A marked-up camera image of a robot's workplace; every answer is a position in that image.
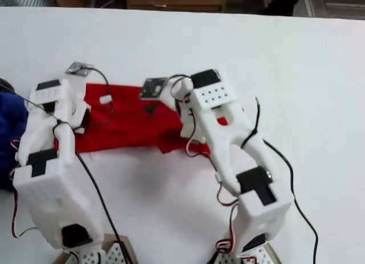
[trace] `blue object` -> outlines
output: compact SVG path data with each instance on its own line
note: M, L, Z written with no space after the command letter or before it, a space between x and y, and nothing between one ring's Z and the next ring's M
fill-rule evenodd
M14 189L9 172L17 164L17 150L10 143L23 135L27 118L23 99L11 92L0 92L0 189Z

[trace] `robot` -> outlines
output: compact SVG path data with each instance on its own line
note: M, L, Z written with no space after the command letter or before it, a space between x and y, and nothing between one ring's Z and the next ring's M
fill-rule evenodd
M178 80L168 83L172 78ZM173 92L178 83L180 88ZM253 126L228 81L216 70L177 75L162 83L148 79L141 98L159 99L177 109L183 124L181 136L189 138L188 145L192 141L207 143L217 181L237 198L237 215L217 249L240 255L273 239L293 195L281 181L260 134L246 140ZM84 131L90 106L73 94L67 80L38 84L31 89L29 100L36 105L27 106L29 118L16 156L20 167L14 173L14 187L27 202L34 224L54 248L81 257L98 252L100 263L107 263L101 247L104 234L100 215L67 177L67 168L75 162L74 130ZM218 123L218 117L224 117L227 125ZM54 137L59 141L58 149ZM230 144L241 146L257 167L234 172L229 161Z

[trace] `white table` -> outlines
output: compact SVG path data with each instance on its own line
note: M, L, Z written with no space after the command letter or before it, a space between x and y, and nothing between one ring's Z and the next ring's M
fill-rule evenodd
M362 262L365 22L2 8L0 28L0 76L23 96L31 85L61 77L74 60L94 64L112 83L136 86L147 76L224 70L253 120L259 97L259 128L295 169L298 201L319 233L318 263ZM102 82L97 74L88 80ZM206 263L229 209L215 200L218 185L204 158L146 148L85 159L140 263ZM239 161L252 165L247 155ZM53 261L59 251L36 231L11 237L13 197L0 193L0 202L1 262ZM32 222L19 204L20 230ZM111 232L107 221L105 227ZM283 263L311 263L314 235L294 207L271 244Z

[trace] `wire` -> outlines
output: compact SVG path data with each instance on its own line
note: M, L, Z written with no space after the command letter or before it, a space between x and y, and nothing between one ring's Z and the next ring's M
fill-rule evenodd
M79 71L79 70L82 70L82 69L92 70L92 71L96 71L97 73L99 73L103 77L103 79L105 81L105 84L106 84L106 87L107 87L107 94L112 98L109 81L108 81L107 77L99 69L97 69L95 67L81 67L80 69L76 70L76 72ZM113 119L114 119L114 104L113 104L113 98L112 98L112 100L109 103L110 103L110 116L109 116L109 120L106 123L90 124L90 128L103 127L103 126L109 125L109 124L111 124L113 122ZM83 127L76 127L74 129L74 131L77 130L77 129L79 129L79 128L83 128Z
M238 255L237 258L241 258L242 262L243 260L246 260L247 262L250 262L253 259L253 264L257 264L257 258L253 255L251 256L245 256L245 255Z
M9 179L13 180L14 179L14 172L15 169L17 169L17 167L19 167L19 164L17 164L16 166L14 166L10 171L9 171Z
M71 251L70 254L72 254L76 258L76 261L79 264L80 263L80 258L78 257L78 255L75 254L73 251Z
M218 192L217 192L217 201L218 201L221 205L223 205L223 206L225 206L225 207L230 207L230 206L232 206L233 204L237 203L237 202L238 202L238 199L235 199L234 201L229 202L229 203L224 203L224 202L222 202L222 201L220 200L219 195L220 195L220 193L221 193L221 191L222 191L222 187L223 187L223 184L222 184L222 182L220 182L219 189L218 189Z
M108 79L105 77L105 75L104 75L104 74L103 74L100 70L98 70L98 69L96 69L96 68L93 68L93 67L87 67L87 68L85 67L85 69L94 70L94 71L98 72L99 74L101 74L101 76L102 76L102 77L105 79L105 81L106 81L108 94L109 94L109 95L111 95L111 93L110 93L110 87L109 87L109 82L108 82ZM6 86L4 86L3 84L1 84L1 83L0 83L0 86L2 86L2 87L4 87L5 89L7 89L7 90L8 90L8 88L7 88ZM28 100L28 99L26 99L26 98L22 97L21 95L19 95L19 94L17 94L17 93L14 93L14 94L15 94L15 95L17 95L17 96L19 96L19 97L20 97L21 99L23 99L24 101L27 101L27 102L29 102L29 103L33 104L34 106L36 106L36 107L38 107L38 108L40 108L40 109L44 110L44 111L45 111L45 113L49 114L50 116L54 117L54 118L57 120L57 124L56 124L56 125L53 127L53 129L52 129L52 133L53 133L53 135L55 135L55 133L54 133L54 132L55 132L56 127L60 126L61 124L67 124L67 125L69 125L69 126L70 126L70 128L72 129L72 126L71 126L68 122L65 122L65 121L62 121L61 119L58 119L58 118L57 118L56 116L54 116L53 114L51 114L51 113L47 112L47 111L46 111L46 110L45 110L42 106L40 106L40 105L37 105L37 104L33 103L32 101L30 101L30 100ZM110 104L111 104L111 116L110 116L110 120L109 120L109 122L107 122L107 123L105 123L105 124L99 124L99 126L107 125L107 124L109 124L109 123L113 120L113 104L112 104L112 101L110 102ZM116 240L118 241L118 243L119 243L119 245L120 245L120 249L121 249L121 251L122 251L123 255L126 257L127 264L131 264L131 263L132 263L131 257L129 256L129 254L128 254L128 250L127 250L127 248L125 247L124 243L122 243L122 241L120 240L119 234L118 234L118 232L117 232L117 230L116 230L116 228L115 228L115 226L114 226L113 220L112 220L112 219L111 219L111 217L110 217L109 211L108 211L108 209L107 209L107 207L106 207L106 204L105 204L105 202L104 202L104 198L103 198L103 196L102 196L102 194L101 194L101 191L100 191L100 189L99 189L99 187L98 187L98 184L96 183L96 181L95 181L94 177L92 176L92 174L91 174L91 172L90 172L89 168L87 167L86 163L84 162L84 160L82 159L82 157L80 156L80 154L79 154L78 152L76 152L76 151L75 151L75 154L76 154L77 158L79 159L79 161L81 162L82 166L84 167L85 171L86 171L86 172L87 172L87 174L89 175L89 177L90 177L90 179L91 179L91 181L92 181L92 183L93 183L93 185L94 185L94 187L95 187L95 189L96 189L96 191L97 191L97 193L98 193L98 195L99 195L100 202L101 202L101 203L102 203L102 205L103 205L104 211L105 211L105 213L106 213L106 215L107 215L107 218L108 218L108 220L109 220L109 223L110 223L110 225L111 225L111 227L112 227L112 229L113 229L113 232L114 232L114 234L115 234L115 238L116 238ZM14 237L14 238L21 237L22 235L24 235L24 234L25 234L27 231L29 231L29 230L37 229L37 228L35 228L35 227L28 228L28 229L26 229L25 231L23 231L23 232L22 232L19 236L17 236L17 235L16 235L16 233L15 233L15 219L16 219L16 216L17 216L17 210L18 210L18 192L15 190L15 191L14 191L14 213L13 213L13 219L12 219L12 223L11 223L11 233L12 233L12 235L13 235L13 237Z
M10 142L10 145L15 149L18 150L19 149L19 143L21 142L20 139L14 139Z
M308 226L310 227L310 229L313 231L314 236L315 236L315 242L314 242L314 248L313 248L313 264L316 263L316 258L317 258L317 248L318 248L318 233L316 231L316 229L313 227L312 223L309 221L309 219L306 217L306 215L304 214L304 212L302 211L302 209L299 207L299 203L297 201L297 197L295 196L294 193L294 169L291 166L289 160L275 147L273 147L270 143L268 143L266 140L263 140L263 142L271 149L273 150L288 166L289 171L290 171L290 190L291 193L294 196L294 204L295 207L297 208L299 214L301 214L302 218L305 220L305 222L307 222Z
M9 90L6 86L4 86L3 84L1 84L0 83L0 86L1 87L3 87L3 88L5 88L5 89L7 89L7 90ZM55 115L53 115L53 114L51 114L51 113L48 113L41 105L39 105L39 104L36 104L36 103L34 103L33 101L31 101L31 100L29 100L29 99L26 99L26 98L24 98L24 97L22 97L21 95L19 95L18 93L15 93L15 92L12 92L12 94L14 94L15 96L18 96L19 98L21 98L21 99L23 99L24 101L26 101L27 103L30 103L30 104L32 104L32 105L34 105L34 106L36 106L36 107L38 107L39 109L42 109L43 111L45 111L45 113L47 113L48 115L50 115L51 117L54 117L56 120L58 120L58 118L55 116Z
M175 79L175 78L179 78L179 79L177 79L177 80L176 80L176 81L172 84L171 89L170 89L170 93L171 93L171 96L172 96L175 100L177 100L177 101L178 101L178 102L180 102L180 103L183 103L183 102L184 102L184 100L185 100L185 98L186 98L187 96L189 96L190 94L186 94L186 95L183 97L183 99L182 99L182 100L180 100L180 99L178 99L177 97L175 97L175 95L174 95L174 93L173 93L173 89L175 88L175 86L176 86L179 82L181 82L181 81L182 81L182 80L184 80L185 78L191 79L191 77L190 77L190 76L188 76L188 75L184 75L184 74L172 75L172 76L170 76L170 77L167 79L167 82L169 82L170 80Z
M247 138L245 138L244 142L241 144L241 149L244 149L245 145L248 143L248 141L257 134L257 128L258 128L258 121L260 119L260 114L261 114L261 105L260 102L258 101L258 98L255 97L256 99L256 103L257 103L257 114L256 114L256 123L255 123L255 127L252 129L251 133L248 135Z
M14 190L14 212L13 212L13 219L11 220L11 235L14 238L19 238L19 237L23 236L27 231L38 230L37 227L30 227L30 228L24 230L23 232L21 232L21 234L17 235L15 232L15 222L17 220L17 212L18 212L18 192L17 192L17 190Z
M109 220L109 223L110 223L110 225L111 225L111 227L112 227L112 229L113 229L113 232L114 232L115 238L116 238L116 240L117 240L117 242L118 242L118 244L119 244L119 246L120 246L120 250L121 250L121 252L122 252L122 253L123 253L123 255L126 257L126 259L127 259L127 263L132 264L133 262L132 262L132 260L131 260L131 257L129 256L129 254L128 254L128 250L127 250L127 248L125 247L124 243L120 240L119 234L118 234L118 232L117 232L117 230L116 230L116 228L115 228L115 226L114 226L113 220L112 220L112 218L111 218L111 216L110 216L110 214L109 214L108 208L107 208L107 206L106 206L106 204L105 204L105 202L104 202L104 198L103 198L103 195L102 195L102 193L101 193L101 191L100 191L100 189L99 189L98 184L96 183L96 181L95 181L94 177L92 176L92 174L91 174L91 172L90 172L89 168L87 167L87 165L86 165L85 161L82 159L81 155L80 155L77 151L75 151L75 154L76 154L76 157L79 159L80 163L82 164L82 166L84 167L85 171L86 171L86 172L87 172L87 174L89 175L89 177L90 177L90 179L91 179L91 181L92 181L92 184L94 185L94 187L95 187L95 189L96 189L96 192L98 193L98 196L99 196L99 198L100 198L100 202L102 203L102 206L103 206L103 209L104 209L104 211L105 211L105 214L107 215L107 218L108 218L108 220Z
M251 134L244 140L244 142L241 145L241 149L244 148L245 144L249 141L249 139L251 137L253 137L256 133L257 133L257 127L258 127L258 122L259 122L259 118L260 118L260 112L261 112L261 106L260 103L258 101L258 99L256 98L256 103L257 103L257 114L256 114L256 123L255 123L255 127L252 130ZM316 263L316 258L317 258L317 248L318 248L318 233L316 231L316 229L313 227L312 223L309 221L309 219L305 216L304 212L302 211L302 209L299 207L297 198L295 196L295 192L294 192L294 169L291 166L289 160L278 150L276 149L274 146L272 146L268 141L263 140L263 142L271 149L273 150L287 165L287 167L289 168L290 171L290 190L291 193L293 194L294 197L294 204L295 207L297 208L299 214L302 216L302 218L305 220L305 222L308 224L308 226L311 228L311 230L313 231L314 235L315 235L315 242L314 242L314 248L313 248L313 264Z
M216 243L216 249L222 254L230 254L233 252L234 247L236 245L236 236L233 230L233 211L238 206L238 204L234 204L230 211L229 216L229 238L224 238L218 240Z

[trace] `red fabric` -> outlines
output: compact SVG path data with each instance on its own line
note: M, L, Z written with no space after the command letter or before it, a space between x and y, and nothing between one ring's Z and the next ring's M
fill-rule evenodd
M183 127L177 112L160 101L139 99L140 87L113 86L111 95L114 119L109 125L88 129L76 135L76 150L80 153L120 147L157 146L162 153L185 148L186 139L180 137ZM103 84L87 84L85 101L91 106L91 124L107 123L110 105L100 104L99 98L106 95ZM155 105L153 113L147 107ZM191 151L208 152L206 144L191 144Z

